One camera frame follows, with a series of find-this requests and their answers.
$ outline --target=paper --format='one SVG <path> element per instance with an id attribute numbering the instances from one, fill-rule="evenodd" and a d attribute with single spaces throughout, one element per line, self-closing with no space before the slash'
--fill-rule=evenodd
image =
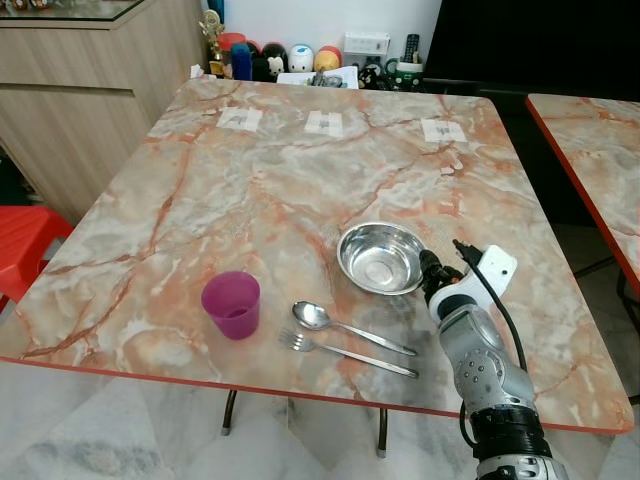
<path id="1" fill-rule="evenodd" d="M 342 137 L 342 114 L 332 112 L 323 115 L 320 110 L 309 112 L 309 118 L 304 130 L 309 133 Z"/>
<path id="2" fill-rule="evenodd" d="M 204 70 L 202 70 L 200 65 L 198 65 L 197 63 L 195 65 L 191 65 L 191 72 L 190 72 L 189 78 L 198 78 L 198 77 L 201 77 L 202 75 L 204 75 Z"/>
<path id="3" fill-rule="evenodd" d="M 220 115 L 217 127 L 255 132 L 262 118 L 262 110 L 227 107 Z"/>
<path id="4" fill-rule="evenodd" d="M 456 122 L 422 119 L 425 142 L 466 142 L 462 127 Z"/>
<path id="5" fill-rule="evenodd" d="M 313 77 L 315 77 L 315 72 L 309 73 L 281 73 L 278 75 L 278 83 L 284 83 L 286 85 L 307 85 L 311 83 Z M 329 70 L 324 72 L 325 76 L 337 75 L 342 78 L 342 84 L 346 85 L 346 87 L 341 88 L 351 88 L 358 89 L 358 68 L 357 67 L 342 67 L 337 68 L 335 70 Z"/>

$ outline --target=wooden cabinet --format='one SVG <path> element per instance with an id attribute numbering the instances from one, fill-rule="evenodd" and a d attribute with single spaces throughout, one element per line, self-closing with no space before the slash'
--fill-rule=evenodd
<path id="1" fill-rule="evenodd" d="M 76 223 L 204 64 L 199 0 L 144 0 L 114 21 L 0 18 L 0 139 Z"/>

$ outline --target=paper label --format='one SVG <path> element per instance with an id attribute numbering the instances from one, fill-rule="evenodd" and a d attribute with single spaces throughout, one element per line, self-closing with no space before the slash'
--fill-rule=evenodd
<path id="1" fill-rule="evenodd" d="M 422 119 L 425 142 L 466 142 L 462 127 L 456 122 Z"/>
<path id="2" fill-rule="evenodd" d="M 320 110 L 309 112 L 309 118 L 304 130 L 309 133 L 342 137 L 342 114 L 329 113 L 323 115 Z"/>
<path id="3" fill-rule="evenodd" d="M 233 130 L 248 130 L 255 132 L 262 118 L 262 110 L 253 108 L 227 107 L 218 120 L 219 128 L 231 128 Z"/>

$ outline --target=trophy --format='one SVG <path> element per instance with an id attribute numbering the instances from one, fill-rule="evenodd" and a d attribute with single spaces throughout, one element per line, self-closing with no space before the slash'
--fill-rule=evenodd
<path id="1" fill-rule="evenodd" d="M 214 10 L 205 10 L 204 22 L 198 23 L 211 49 L 212 59 L 209 60 L 211 73 L 222 77 L 222 49 L 218 43 L 218 35 L 224 32 L 224 25 L 220 22 L 220 15 Z"/>

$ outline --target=metal fork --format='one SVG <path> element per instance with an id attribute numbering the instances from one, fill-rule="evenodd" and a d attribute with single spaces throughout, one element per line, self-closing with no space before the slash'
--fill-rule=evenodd
<path id="1" fill-rule="evenodd" d="M 394 365 L 393 363 L 383 362 L 381 360 L 376 360 L 375 358 L 365 357 L 364 355 L 360 355 L 358 353 L 348 352 L 339 348 L 316 343 L 310 338 L 305 337 L 303 334 L 292 332 L 291 330 L 288 330 L 286 328 L 283 328 L 280 332 L 280 341 L 287 345 L 291 350 L 295 350 L 297 352 L 310 352 L 314 348 L 322 348 L 324 350 L 329 350 L 330 352 L 344 355 L 345 357 L 355 358 L 356 360 L 360 360 L 361 362 L 384 368 L 385 370 L 389 370 L 390 372 L 399 373 L 400 375 L 406 375 L 407 377 L 418 378 L 419 375 L 417 371 L 411 368 L 400 367 L 398 365 Z"/>

